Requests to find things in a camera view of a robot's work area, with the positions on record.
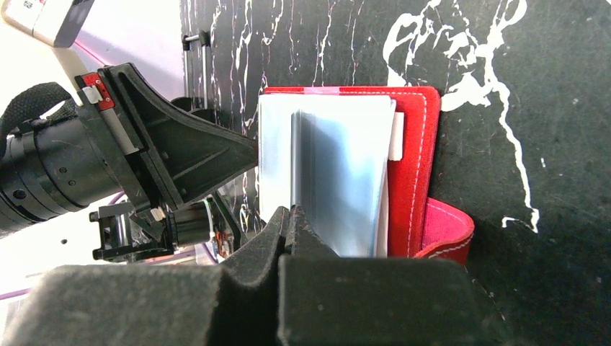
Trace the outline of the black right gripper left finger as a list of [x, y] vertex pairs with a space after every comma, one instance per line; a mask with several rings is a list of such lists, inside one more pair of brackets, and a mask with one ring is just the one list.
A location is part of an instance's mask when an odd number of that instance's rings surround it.
[[5, 345], [281, 345], [278, 262], [290, 212], [219, 265], [88, 265], [51, 270]]

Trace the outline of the red leather card holder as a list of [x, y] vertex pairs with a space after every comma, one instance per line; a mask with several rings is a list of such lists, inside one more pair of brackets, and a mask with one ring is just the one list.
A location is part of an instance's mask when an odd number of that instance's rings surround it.
[[389, 96], [403, 115], [398, 128], [401, 159], [388, 160], [388, 235], [380, 245], [392, 257], [467, 261], [471, 217], [428, 197], [441, 100], [432, 86], [273, 86], [265, 94]]

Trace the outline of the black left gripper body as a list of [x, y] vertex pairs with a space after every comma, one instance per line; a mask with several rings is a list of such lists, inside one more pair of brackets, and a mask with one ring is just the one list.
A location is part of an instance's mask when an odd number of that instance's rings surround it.
[[[76, 78], [74, 99], [55, 82], [18, 94], [1, 116], [1, 235], [85, 209], [123, 192], [125, 201], [90, 214], [99, 227], [96, 260], [137, 262], [214, 240], [236, 250], [241, 229], [219, 189], [172, 210], [153, 205], [155, 183], [141, 158], [133, 124], [102, 80], [102, 71]], [[170, 101], [189, 109], [184, 97]]]

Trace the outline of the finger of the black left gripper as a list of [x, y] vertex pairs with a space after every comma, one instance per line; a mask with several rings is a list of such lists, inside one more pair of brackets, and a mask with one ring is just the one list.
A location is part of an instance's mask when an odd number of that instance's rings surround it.
[[173, 105], [133, 64], [103, 68], [102, 80], [143, 142], [153, 205], [181, 209], [257, 165], [255, 140]]

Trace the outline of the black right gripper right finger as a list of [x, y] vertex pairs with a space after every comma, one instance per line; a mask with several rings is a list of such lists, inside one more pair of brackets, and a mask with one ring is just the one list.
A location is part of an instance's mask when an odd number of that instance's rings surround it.
[[492, 345], [465, 269], [446, 259], [340, 257], [290, 210], [278, 260], [281, 345]]

